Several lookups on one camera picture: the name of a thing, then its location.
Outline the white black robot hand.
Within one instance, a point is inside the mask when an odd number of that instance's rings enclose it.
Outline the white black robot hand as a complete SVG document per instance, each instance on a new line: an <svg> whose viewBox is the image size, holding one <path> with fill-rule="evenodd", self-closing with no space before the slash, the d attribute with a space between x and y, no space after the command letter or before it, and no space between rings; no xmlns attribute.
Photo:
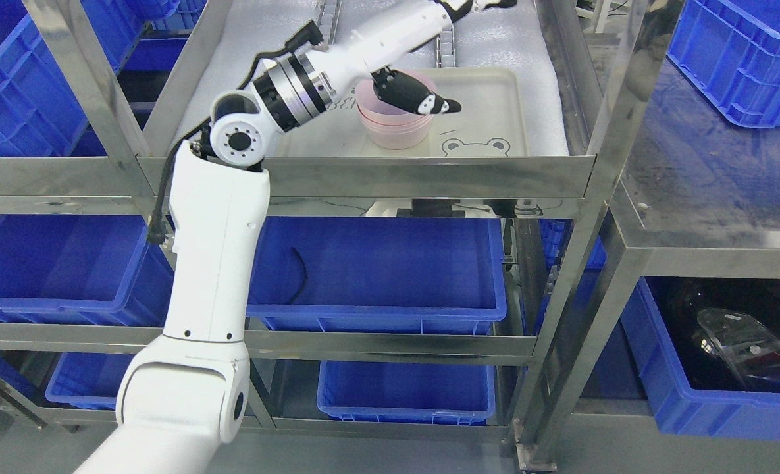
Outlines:
<svg viewBox="0 0 780 474"><path fill-rule="evenodd" d="M310 51L307 56L314 69L328 79L336 104L345 90L390 69L407 52L428 43L469 13L514 6L515 1L402 1L359 25L344 41L326 51ZM456 100L445 101L451 109L441 114L461 111Z"/></svg>

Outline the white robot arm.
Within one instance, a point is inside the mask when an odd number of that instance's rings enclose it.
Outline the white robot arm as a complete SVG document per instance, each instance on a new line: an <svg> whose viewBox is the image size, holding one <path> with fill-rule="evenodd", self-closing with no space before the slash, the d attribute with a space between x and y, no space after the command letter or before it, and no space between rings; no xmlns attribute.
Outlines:
<svg viewBox="0 0 780 474"><path fill-rule="evenodd" d="M263 159L369 73L335 48L289 54L218 96L197 129L199 153L191 138L176 141L166 164L177 255L166 322L124 374L118 426L77 472L203 473L236 437L250 385L246 303L271 195Z"/></svg>

